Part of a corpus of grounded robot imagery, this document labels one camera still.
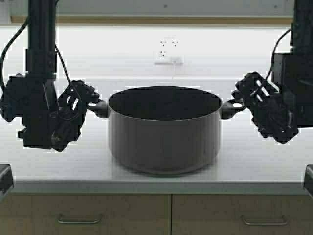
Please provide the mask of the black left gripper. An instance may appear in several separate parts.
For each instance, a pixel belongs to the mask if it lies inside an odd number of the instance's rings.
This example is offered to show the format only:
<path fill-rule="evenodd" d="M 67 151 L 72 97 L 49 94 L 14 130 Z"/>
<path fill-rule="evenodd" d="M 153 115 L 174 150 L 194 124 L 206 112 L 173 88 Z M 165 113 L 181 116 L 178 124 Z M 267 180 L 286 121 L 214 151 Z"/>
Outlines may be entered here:
<path fill-rule="evenodd" d="M 11 76 L 0 99 L 0 113 L 12 122 L 21 117 L 18 131 L 24 147 L 62 152 L 80 137 L 87 106 L 100 101 L 100 94 L 82 80 L 73 80 L 57 97 L 54 81 L 32 81 Z"/>

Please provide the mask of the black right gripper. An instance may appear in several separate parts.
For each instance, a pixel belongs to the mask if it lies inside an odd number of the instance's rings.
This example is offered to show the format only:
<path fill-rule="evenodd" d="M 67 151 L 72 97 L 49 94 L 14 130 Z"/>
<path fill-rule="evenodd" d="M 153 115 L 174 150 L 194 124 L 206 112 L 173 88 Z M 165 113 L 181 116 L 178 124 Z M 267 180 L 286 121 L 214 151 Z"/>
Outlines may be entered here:
<path fill-rule="evenodd" d="M 252 122 L 262 137 L 286 144 L 298 134 L 294 113 L 283 102 L 278 89 L 259 73 L 246 74 L 235 88 L 231 101 L 251 108 Z"/>

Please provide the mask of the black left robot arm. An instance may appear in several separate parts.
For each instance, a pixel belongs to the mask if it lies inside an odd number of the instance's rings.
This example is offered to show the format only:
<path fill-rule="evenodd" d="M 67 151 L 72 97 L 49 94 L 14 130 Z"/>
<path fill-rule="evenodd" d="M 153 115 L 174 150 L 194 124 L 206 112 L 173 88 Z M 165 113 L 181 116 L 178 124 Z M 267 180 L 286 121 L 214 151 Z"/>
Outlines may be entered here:
<path fill-rule="evenodd" d="M 28 15 L 19 29 L 27 29 L 26 74 L 1 82 L 0 113 L 12 122 L 21 117 L 18 137 L 25 147 L 63 151 L 77 141 L 86 112 L 100 98 L 95 88 L 82 80 L 71 80 L 61 95 L 56 94 L 57 60 L 55 44 L 55 0 L 30 0 Z"/>

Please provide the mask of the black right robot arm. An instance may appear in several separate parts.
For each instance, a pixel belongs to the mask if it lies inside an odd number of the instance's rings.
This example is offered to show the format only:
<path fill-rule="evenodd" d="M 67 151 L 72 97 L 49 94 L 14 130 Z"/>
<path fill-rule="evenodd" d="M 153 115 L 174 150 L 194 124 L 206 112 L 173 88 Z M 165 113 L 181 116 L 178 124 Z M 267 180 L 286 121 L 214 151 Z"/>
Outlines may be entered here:
<path fill-rule="evenodd" d="M 296 0 L 289 53 L 274 52 L 271 81 L 248 73 L 232 93 L 252 114 L 264 137 L 286 144 L 300 128 L 313 125 L 313 2 Z"/>

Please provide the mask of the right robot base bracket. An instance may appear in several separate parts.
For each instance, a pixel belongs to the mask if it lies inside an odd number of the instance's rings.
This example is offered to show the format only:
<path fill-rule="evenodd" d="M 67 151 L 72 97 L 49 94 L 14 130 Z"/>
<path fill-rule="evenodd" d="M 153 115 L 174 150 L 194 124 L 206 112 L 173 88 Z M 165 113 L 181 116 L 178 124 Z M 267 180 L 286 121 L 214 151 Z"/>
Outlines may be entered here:
<path fill-rule="evenodd" d="M 309 164 L 306 166 L 304 180 L 303 180 L 303 189 L 313 197 L 313 165 Z"/>

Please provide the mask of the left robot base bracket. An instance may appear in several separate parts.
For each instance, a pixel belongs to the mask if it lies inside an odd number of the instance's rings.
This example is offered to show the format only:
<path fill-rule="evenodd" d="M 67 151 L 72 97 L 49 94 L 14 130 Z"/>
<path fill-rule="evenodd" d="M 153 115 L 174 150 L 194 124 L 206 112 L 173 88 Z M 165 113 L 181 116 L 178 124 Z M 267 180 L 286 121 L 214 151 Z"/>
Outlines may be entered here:
<path fill-rule="evenodd" d="M 12 168 L 9 164 L 0 164 L 0 201 L 14 188 Z"/>

